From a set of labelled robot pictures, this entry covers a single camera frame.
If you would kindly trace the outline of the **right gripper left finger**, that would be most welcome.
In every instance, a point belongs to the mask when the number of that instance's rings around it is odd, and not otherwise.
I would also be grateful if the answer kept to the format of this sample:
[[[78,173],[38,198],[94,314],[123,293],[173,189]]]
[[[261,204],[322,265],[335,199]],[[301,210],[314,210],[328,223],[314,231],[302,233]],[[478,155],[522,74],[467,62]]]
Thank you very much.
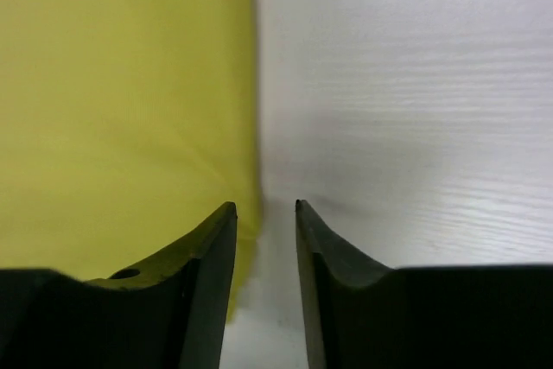
[[[4,368],[216,368],[237,242],[222,204],[193,231],[111,277],[1,272]]]

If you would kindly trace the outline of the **yellow trousers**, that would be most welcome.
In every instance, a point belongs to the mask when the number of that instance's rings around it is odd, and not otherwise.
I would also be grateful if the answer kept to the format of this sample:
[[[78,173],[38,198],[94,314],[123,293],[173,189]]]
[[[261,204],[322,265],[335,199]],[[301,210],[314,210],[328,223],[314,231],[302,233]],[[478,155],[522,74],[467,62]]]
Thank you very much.
[[[238,210],[260,233],[253,0],[1,0],[1,265],[106,277]]]

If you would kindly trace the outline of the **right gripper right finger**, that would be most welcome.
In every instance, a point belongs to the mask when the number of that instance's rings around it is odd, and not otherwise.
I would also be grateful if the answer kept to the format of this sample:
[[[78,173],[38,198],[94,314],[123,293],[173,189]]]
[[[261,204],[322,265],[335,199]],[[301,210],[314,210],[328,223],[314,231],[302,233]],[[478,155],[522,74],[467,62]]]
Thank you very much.
[[[312,368],[549,368],[548,264],[390,268],[296,203]]]

